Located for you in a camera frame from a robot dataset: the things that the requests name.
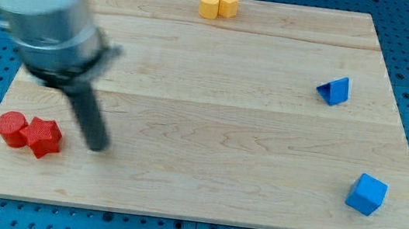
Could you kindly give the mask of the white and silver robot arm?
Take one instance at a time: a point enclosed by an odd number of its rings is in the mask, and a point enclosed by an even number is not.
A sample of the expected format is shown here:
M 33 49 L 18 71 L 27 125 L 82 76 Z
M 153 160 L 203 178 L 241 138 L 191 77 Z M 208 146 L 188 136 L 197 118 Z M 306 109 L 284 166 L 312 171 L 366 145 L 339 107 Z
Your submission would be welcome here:
M 103 151 L 109 135 L 91 82 L 121 55 L 97 27 L 87 0 L 0 0 L 2 28 L 28 72 L 71 103 L 87 147 Z

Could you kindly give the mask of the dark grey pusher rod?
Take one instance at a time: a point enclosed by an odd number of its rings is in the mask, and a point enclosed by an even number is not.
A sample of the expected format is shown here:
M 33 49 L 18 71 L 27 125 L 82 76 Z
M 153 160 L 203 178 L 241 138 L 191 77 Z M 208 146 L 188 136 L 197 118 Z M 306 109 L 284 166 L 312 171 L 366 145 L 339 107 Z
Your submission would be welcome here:
M 68 97 L 88 149 L 94 152 L 107 149 L 109 135 L 92 86 L 76 82 L 64 86 L 62 91 Z

